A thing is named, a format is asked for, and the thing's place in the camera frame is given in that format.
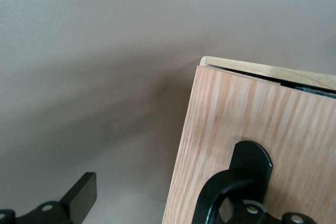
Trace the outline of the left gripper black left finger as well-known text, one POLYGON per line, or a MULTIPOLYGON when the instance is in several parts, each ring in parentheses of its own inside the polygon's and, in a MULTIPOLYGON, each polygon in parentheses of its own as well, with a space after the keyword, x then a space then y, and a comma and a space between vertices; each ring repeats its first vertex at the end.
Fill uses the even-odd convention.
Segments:
POLYGON ((97 200, 97 174, 86 172, 59 201, 48 201, 16 216, 12 209, 1 210, 1 223, 83 223, 97 200))

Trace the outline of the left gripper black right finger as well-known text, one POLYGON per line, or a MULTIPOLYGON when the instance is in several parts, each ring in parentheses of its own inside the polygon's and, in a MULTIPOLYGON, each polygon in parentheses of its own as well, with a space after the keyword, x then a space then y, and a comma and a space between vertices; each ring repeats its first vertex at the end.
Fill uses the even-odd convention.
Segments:
POLYGON ((273 217, 260 202, 249 199, 225 199, 218 211, 217 223, 316 223, 307 215, 287 212, 273 217))

